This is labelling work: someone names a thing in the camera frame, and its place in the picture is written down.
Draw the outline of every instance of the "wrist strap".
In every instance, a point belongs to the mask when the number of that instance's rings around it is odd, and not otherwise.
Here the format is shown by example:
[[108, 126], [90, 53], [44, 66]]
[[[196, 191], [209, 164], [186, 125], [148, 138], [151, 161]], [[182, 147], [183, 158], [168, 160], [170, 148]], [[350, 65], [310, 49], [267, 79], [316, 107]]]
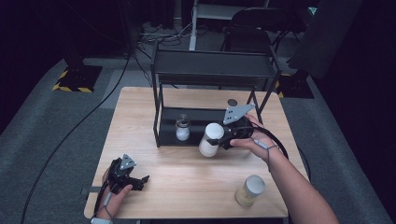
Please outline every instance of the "wrist strap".
[[94, 217], [91, 220], [91, 224], [113, 224], [113, 222], [111, 220]]

